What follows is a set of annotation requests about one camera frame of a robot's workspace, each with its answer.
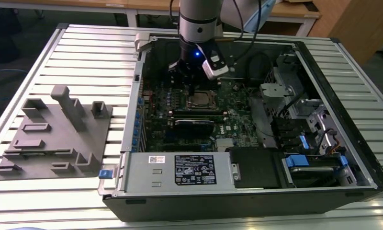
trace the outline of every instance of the sticker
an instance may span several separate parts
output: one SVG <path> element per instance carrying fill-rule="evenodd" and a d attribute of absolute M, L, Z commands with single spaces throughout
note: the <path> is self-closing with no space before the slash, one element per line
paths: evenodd
<path fill-rule="evenodd" d="M 165 164 L 165 156 L 149 156 L 149 164 Z"/>
<path fill-rule="evenodd" d="M 109 3 L 107 3 L 105 5 L 107 5 L 107 6 L 113 6 L 113 7 L 124 7 L 123 4 L 109 4 Z"/>
<path fill-rule="evenodd" d="M 176 155 L 177 185 L 217 184 L 213 155 Z"/>
<path fill-rule="evenodd" d="M 318 15 L 306 14 L 305 18 L 320 18 L 320 16 Z"/>

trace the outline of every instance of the cable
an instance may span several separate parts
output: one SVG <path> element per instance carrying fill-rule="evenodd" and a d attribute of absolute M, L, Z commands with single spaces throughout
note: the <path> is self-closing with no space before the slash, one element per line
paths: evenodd
<path fill-rule="evenodd" d="M 169 5 L 169 18 L 171 18 L 172 23 L 175 24 L 176 22 L 175 22 L 175 19 L 173 19 L 173 12 L 172 12 L 173 2 L 175 2 L 175 0 L 171 0 L 171 5 Z"/>
<path fill-rule="evenodd" d="M 282 110 L 278 112 L 277 117 L 281 116 L 281 114 L 292 107 L 293 104 L 296 104 L 296 102 L 301 99 L 301 97 L 304 96 L 305 91 L 302 91 L 294 98 L 293 100 L 286 104 L 286 106 L 284 106 Z"/>
<path fill-rule="evenodd" d="M 313 154 L 313 155 L 318 155 L 320 148 L 321 148 L 321 145 L 322 145 L 322 142 L 324 142 L 324 137 L 325 137 L 325 135 L 328 134 L 328 132 L 332 131 L 332 130 L 334 130 L 334 129 L 333 129 L 333 128 L 328 128 L 328 129 L 324 131 L 324 134 L 322 134 L 321 140 L 318 141 L 318 144 L 317 144 L 316 151 L 314 151 L 314 154 Z"/>
<path fill-rule="evenodd" d="M 276 136 L 270 135 L 270 134 L 266 134 L 265 132 L 262 132 L 261 130 L 258 130 L 264 135 L 272 137 L 272 138 L 276 138 Z"/>
<path fill-rule="evenodd" d="M 272 60 L 272 58 L 270 58 L 270 56 L 265 53 L 265 52 L 262 52 L 261 50 L 258 50 L 256 53 L 253 53 L 249 57 L 248 57 L 248 59 L 246 59 L 246 61 L 245 61 L 245 78 L 246 78 L 246 80 L 250 80 L 250 66 L 252 66 L 252 62 L 253 62 L 253 60 L 254 60 L 254 57 L 256 56 L 258 56 L 258 55 L 261 55 L 261 56 L 264 56 L 264 57 L 266 57 L 266 59 L 268 59 L 268 61 L 269 61 L 269 63 L 270 63 L 270 70 L 269 70 L 269 72 L 268 72 L 268 75 L 273 72 L 273 67 L 274 67 L 274 63 L 273 63 L 273 60 Z"/>
<path fill-rule="evenodd" d="M 333 149 L 329 151 L 328 154 L 333 154 L 336 152 L 336 150 L 340 148 L 341 146 L 341 141 L 337 139 L 336 135 L 333 135 L 333 139 L 337 142 L 337 144 L 334 145 Z"/>
<path fill-rule="evenodd" d="M 234 6 L 236 6 L 236 9 L 237 9 L 237 13 L 238 13 L 238 17 L 240 17 L 240 26 L 241 26 L 240 37 L 234 39 L 234 41 L 238 41 L 238 40 L 242 39 L 242 35 L 244 35 L 244 22 L 242 22 L 242 15 L 241 15 L 241 11 L 240 11 L 240 8 L 238 8 L 236 0 L 233 0 L 233 3 L 234 3 Z"/>
<path fill-rule="evenodd" d="M 0 72 L 2 71 L 18 71 L 18 72 L 23 72 L 23 73 L 28 74 L 28 72 L 25 70 L 21 70 L 21 69 L 0 69 Z"/>
<path fill-rule="evenodd" d="M 238 60 L 249 53 L 250 49 L 253 48 L 254 41 L 256 41 L 257 34 L 258 34 L 258 30 L 260 30 L 260 24 L 261 24 L 261 11 L 262 11 L 261 0 L 258 0 L 258 19 L 257 19 L 256 33 L 254 33 L 249 47 L 242 52 L 242 54 L 240 54 L 240 56 L 236 58 L 234 63 L 238 62 Z"/>

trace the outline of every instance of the metal bracket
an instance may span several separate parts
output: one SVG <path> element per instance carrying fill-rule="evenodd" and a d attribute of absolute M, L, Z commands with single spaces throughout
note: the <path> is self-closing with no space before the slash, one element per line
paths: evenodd
<path fill-rule="evenodd" d="M 135 49 L 137 52 L 143 52 L 151 47 L 151 33 L 137 33 L 135 37 Z"/>
<path fill-rule="evenodd" d="M 232 164 L 232 173 L 233 173 L 233 179 L 234 181 L 241 180 L 241 175 L 240 175 L 240 167 L 238 164 Z"/>

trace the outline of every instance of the motherboard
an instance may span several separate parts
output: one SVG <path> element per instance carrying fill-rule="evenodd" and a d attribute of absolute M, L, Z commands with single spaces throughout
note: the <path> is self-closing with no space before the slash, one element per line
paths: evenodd
<path fill-rule="evenodd" d="M 212 152 L 258 146 L 249 106 L 253 89 L 220 80 L 212 90 L 167 88 L 147 82 L 145 130 L 148 152 Z"/>

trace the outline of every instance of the black cable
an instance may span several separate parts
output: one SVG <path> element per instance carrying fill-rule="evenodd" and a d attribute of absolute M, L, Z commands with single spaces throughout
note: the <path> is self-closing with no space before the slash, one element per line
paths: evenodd
<path fill-rule="evenodd" d="M 234 39 L 234 41 L 238 41 L 240 39 L 242 39 L 242 35 L 244 35 L 244 22 L 242 22 L 242 15 L 241 15 L 241 11 L 237 5 L 236 0 L 233 0 L 236 9 L 237 9 L 237 13 L 238 13 L 238 17 L 240 17 L 240 26 L 241 26 L 241 33 L 240 33 L 240 37 Z"/>
<path fill-rule="evenodd" d="M 262 132 L 261 130 L 258 130 L 264 135 L 272 137 L 272 138 L 276 138 L 276 136 L 270 135 L 270 134 L 266 134 L 265 132 Z"/>
<path fill-rule="evenodd" d="M 175 0 L 171 0 L 171 5 L 169 5 L 169 18 L 171 18 L 172 23 L 175 23 L 173 14 L 172 14 L 173 2 Z"/>
<path fill-rule="evenodd" d="M 296 104 L 296 102 L 301 99 L 304 94 L 305 94 L 305 91 L 302 91 L 300 94 L 297 94 L 297 96 L 293 98 L 293 100 L 286 104 L 286 106 L 284 106 L 282 110 L 278 112 L 277 117 L 280 117 L 281 114 L 293 106 L 293 104 Z"/>
<path fill-rule="evenodd" d="M 253 39 L 252 39 L 249 47 L 242 52 L 242 54 L 234 59 L 234 63 L 238 62 L 238 60 L 249 53 L 250 49 L 253 48 L 254 41 L 256 41 L 257 34 L 258 34 L 258 30 L 260 30 L 260 24 L 261 24 L 261 10 L 262 10 L 261 0 L 258 0 L 258 19 L 257 19 L 256 33 L 254 33 L 254 36 L 253 36 Z"/>
<path fill-rule="evenodd" d="M 273 60 L 272 60 L 270 56 L 269 56 L 265 52 L 262 52 L 261 50 L 258 50 L 256 53 L 253 53 L 253 54 L 248 57 L 248 59 L 246 59 L 246 61 L 245 61 L 245 74 L 244 74 L 244 76 L 245 76 L 245 78 L 246 78 L 248 81 L 249 81 L 250 78 L 252 78 L 252 77 L 250 77 L 250 66 L 252 66 L 252 62 L 253 62 L 254 58 L 256 58 L 258 55 L 264 56 L 264 57 L 268 59 L 268 61 L 269 61 L 270 68 L 269 68 L 268 74 L 273 71 L 273 68 L 274 68 L 274 63 L 273 63 Z"/>
<path fill-rule="evenodd" d="M 324 142 L 324 137 L 325 135 L 328 134 L 329 131 L 332 131 L 334 129 L 332 128 L 328 128 L 322 134 L 322 137 L 321 137 L 321 140 L 318 141 L 318 144 L 317 144 L 317 147 L 316 147 L 316 151 L 314 151 L 314 154 L 313 155 L 318 155 L 318 152 L 320 152 L 320 149 L 321 149 L 321 145 L 322 145 L 322 142 Z"/>

